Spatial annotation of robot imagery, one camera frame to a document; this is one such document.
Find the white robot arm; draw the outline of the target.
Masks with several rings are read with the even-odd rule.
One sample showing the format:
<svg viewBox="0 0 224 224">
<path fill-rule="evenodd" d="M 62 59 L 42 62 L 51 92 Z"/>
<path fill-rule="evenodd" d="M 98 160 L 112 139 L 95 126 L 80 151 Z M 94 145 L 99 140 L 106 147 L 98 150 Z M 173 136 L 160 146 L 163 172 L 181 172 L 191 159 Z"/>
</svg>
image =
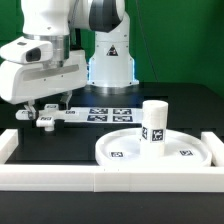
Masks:
<svg viewBox="0 0 224 224">
<path fill-rule="evenodd" d="M 76 89 L 122 93 L 139 84 L 130 55 L 125 0 L 20 0 L 22 35 L 0 47 L 0 99 L 24 108 L 19 120 L 41 116 L 39 99 Z"/>
</svg>

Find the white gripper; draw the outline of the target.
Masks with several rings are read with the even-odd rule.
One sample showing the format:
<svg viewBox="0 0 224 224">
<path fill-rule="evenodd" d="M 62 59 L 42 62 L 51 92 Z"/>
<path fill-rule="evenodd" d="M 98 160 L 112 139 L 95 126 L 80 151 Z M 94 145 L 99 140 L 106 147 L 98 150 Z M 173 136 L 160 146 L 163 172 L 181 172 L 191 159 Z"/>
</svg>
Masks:
<svg viewBox="0 0 224 224">
<path fill-rule="evenodd" d="M 28 101 L 24 108 L 30 120 L 35 120 L 37 115 L 32 100 L 64 92 L 61 102 L 68 109 L 71 90 L 86 84 L 87 65 L 83 50 L 71 51 L 63 67 L 45 69 L 42 63 L 22 65 L 9 61 L 0 65 L 0 97 L 11 104 Z"/>
</svg>

